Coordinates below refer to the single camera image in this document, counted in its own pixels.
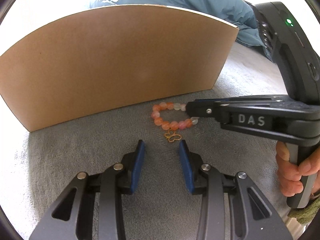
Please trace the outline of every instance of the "device handle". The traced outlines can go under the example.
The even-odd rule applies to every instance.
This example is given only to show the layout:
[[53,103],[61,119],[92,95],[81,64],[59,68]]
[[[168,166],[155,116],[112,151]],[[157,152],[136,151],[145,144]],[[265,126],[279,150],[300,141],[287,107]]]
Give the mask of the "device handle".
[[[290,152],[290,163],[300,165],[306,158],[308,158],[318,147],[319,144],[310,147],[303,147],[287,143],[287,148]],[[317,173],[310,176],[302,176],[301,182],[303,184],[303,191],[287,198],[287,205],[291,208],[305,208],[310,201],[310,194],[313,184],[316,180]]]

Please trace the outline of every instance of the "cardboard box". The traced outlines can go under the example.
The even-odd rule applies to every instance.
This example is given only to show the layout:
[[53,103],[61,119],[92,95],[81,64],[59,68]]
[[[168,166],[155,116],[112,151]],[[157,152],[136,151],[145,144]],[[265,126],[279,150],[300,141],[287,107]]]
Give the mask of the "cardboard box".
[[29,130],[211,89],[238,28],[191,10],[96,8],[49,23],[0,56],[0,94]]

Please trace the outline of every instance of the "silver rivet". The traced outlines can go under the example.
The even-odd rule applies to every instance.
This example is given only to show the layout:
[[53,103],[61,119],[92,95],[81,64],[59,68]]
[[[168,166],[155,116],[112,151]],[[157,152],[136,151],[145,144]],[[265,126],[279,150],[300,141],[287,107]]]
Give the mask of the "silver rivet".
[[86,176],[87,174],[84,171],[81,171],[77,174],[78,179],[85,179]]
[[245,172],[241,171],[238,173],[238,177],[241,179],[245,179],[247,177],[247,174]]
[[202,164],[201,165],[201,169],[203,170],[203,171],[208,171],[208,170],[210,170],[211,169],[211,166],[209,165],[209,164]]
[[116,171],[120,171],[123,169],[123,164],[122,163],[116,163],[115,165],[113,165],[113,168],[116,170]]

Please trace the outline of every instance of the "blue gripper pad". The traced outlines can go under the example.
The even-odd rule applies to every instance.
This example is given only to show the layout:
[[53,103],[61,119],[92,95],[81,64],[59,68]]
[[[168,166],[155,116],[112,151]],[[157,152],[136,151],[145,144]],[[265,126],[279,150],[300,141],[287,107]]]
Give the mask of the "blue gripper pad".
[[179,157],[182,165],[183,176],[186,182],[186,187],[189,190],[189,192],[192,194],[195,190],[195,185],[194,185],[193,172],[192,172],[189,156],[190,156],[190,152],[189,152],[187,143],[185,142],[185,140],[182,140],[179,143]]
[[145,153],[145,144],[142,140],[139,140],[137,148],[135,150],[136,158],[135,163],[132,169],[132,177],[131,177],[131,192],[135,192],[138,187],[139,177],[141,173],[141,168],[144,160],[144,153]]

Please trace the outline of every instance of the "beaded bracelet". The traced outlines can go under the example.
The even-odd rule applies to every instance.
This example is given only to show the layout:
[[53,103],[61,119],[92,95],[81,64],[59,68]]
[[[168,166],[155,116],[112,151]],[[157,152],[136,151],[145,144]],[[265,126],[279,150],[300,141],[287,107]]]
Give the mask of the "beaded bracelet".
[[176,121],[168,122],[164,121],[160,117],[160,111],[162,110],[186,110],[186,104],[180,104],[180,103],[173,103],[173,102],[162,102],[159,105],[154,105],[152,107],[153,112],[151,113],[151,117],[154,119],[154,123],[157,126],[161,126],[161,128],[165,131],[167,131],[164,136],[167,138],[169,142],[174,142],[176,140],[181,140],[182,136],[180,134],[176,133],[176,130],[184,130],[185,128],[189,128],[195,124],[198,123],[198,117],[191,117],[184,121],[180,121],[179,123]]

